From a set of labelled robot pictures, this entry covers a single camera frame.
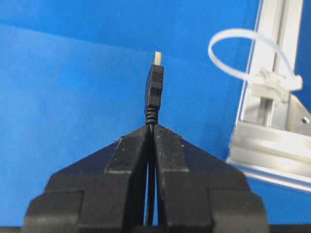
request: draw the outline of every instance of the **cable strain relief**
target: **cable strain relief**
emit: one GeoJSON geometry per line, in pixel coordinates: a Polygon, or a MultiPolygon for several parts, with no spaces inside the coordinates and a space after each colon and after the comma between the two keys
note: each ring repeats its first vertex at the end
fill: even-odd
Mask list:
{"type": "Polygon", "coordinates": [[[146,125],[158,123],[158,110],[156,108],[146,109],[146,125]]]}

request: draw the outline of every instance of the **metal usb connector tip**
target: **metal usb connector tip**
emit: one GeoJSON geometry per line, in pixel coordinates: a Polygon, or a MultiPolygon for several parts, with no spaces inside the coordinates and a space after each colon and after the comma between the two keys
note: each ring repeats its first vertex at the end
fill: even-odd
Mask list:
{"type": "Polygon", "coordinates": [[[160,66],[161,65],[161,59],[162,59],[162,54],[160,52],[155,52],[155,60],[154,60],[154,65],[160,66]]]}

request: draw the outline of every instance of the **bracket hole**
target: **bracket hole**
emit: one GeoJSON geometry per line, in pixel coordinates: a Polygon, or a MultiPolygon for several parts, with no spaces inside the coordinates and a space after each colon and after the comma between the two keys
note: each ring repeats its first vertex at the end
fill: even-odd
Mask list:
{"type": "Polygon", "coordinates": [[[310,123],[310,120],[309,120],[307,117],[303,117],[303,118],[301,119],[301,122],[307,125],[307,124],[310,123]]]}

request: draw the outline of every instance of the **blue background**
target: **blue background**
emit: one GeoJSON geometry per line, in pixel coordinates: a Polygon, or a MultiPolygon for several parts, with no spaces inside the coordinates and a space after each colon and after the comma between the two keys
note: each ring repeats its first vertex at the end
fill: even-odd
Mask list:
{"type": "MultiPolygon", "coordinates": [[[[207,45],[220,30],[254,29],[257,10],[253,0],[0,1],[0,225],[21,225],[52,173],[144,124],[155,50],[160,124],[224,160],[242,83],[207,45]]],[[[249,48],[230,39],[215,53],[244,71],[249,48]]],[[[270,223],[311,223],[310,194],[249,183],[270,223]]]]}

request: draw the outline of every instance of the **blue surface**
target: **blue surface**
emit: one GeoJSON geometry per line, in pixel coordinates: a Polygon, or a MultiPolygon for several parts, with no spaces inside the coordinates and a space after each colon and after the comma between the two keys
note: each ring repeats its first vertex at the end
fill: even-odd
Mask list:
{"type": "MultiPolygon", "coordinates": [[[[0,225],[21,225],[53,172],[144,124],[155,50],[165,67],[160,123],[225,159],[242,83],[212,64],[207,44],[219,30],[253,29],[257,8],[247,0],[0,1],[0,225]]],[[[215,53],[245,70],[249,46],[222,41],[215,53]]],[[[310,203],[306,194],[250,184],[271,223],[311,222],[294,208],[310,203]],[[275,205],[277,193],[292,203],[275,205]]]]}

